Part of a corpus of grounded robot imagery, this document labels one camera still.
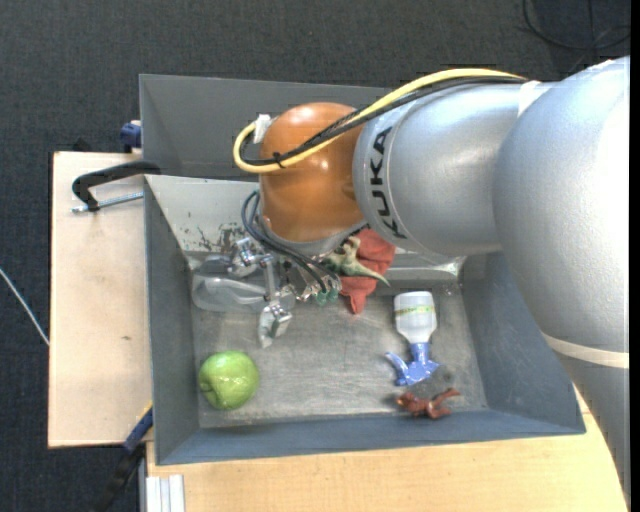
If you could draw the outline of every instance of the green label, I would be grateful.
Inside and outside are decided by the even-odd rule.
[[[423,304],[421,306],[411,306],[409,308],[396,310],[396,316],[412,315],[414,313],[433,313],[433,306],[427,306]]]

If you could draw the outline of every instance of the brown toy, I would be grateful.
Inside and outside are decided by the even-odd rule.
[[[410,391],[403,393],[396,399],[396,403],[406,409],[414,416],[428,416],[432,420],[441,418],[451,414],[451,409],[442,406],[442,402],[452,396],[459,396],[460,392],[454,388],[449,388],[446,391],[436,395],[431,400],[425,398],[418,398]]]

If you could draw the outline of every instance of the figurine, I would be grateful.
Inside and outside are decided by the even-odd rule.
[[[396,403],[403,409],[413,413],[414,416],[428,416],[432,420],[436,420],[442,416],[451,414],[451,409],[444,407],[442,402],[447,398],[459,395],[460,392],[458,390],[449,388],[434,396],[431,400],[427,400],[425,398],[418,398],[410,391],[407,391],[396,399]]]
[[[356,255],[360,244],[361,241],[358,237],[350,236],[345,243],[327,256],[323,263],[331,270],[341,272],[344,275],[372,277],[390,286],[389,281],[382,274],[365,267],[358,261]]]

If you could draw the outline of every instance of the gray carpet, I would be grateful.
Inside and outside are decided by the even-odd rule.
[[[532,0],[569,46],[615,41],[630,0]],[[49,321],[49,155],[78,138],[121,151],[139,73],[393,87],[454,66],[539,80],[630,53],[567,49],[520,0],[0,2],[0,266]],[[116,447],[47,450],[48,354],[0,280],[0,510],[87,510]],[[114,511],[137,509],[131,486]]]

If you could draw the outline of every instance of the white cable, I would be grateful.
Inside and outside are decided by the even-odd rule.
[[[20,304],[22,304],[22,307],[24,308],[24,310],[29,315],[29,318],[31,318],[31,321],[33,322],[33,325],[35,325],[36,329],[38,329],[38,333],[40,334],[40,337],[43,339],[43,341],[47,345],[50,345],[49,338],[47,338],[47,335],[42,330],[42,327],[40,327],[40,324],[38,323],[38,320],[36,319],[36,316],[33,314],[33,311],[31,311],[31,308],[27,305],[25,300],[22,298],[22,295],[20,295],[20,292],[13,285],[13,283],[11,282],[11,279],[9,279],[9,276],[7,274],[5,274],[4,270],[2,270],[2,267],[0,267],[0,275],[7,282],[7,285],[9,286],[9,289],[14,293],[14,295],[20,301]]]

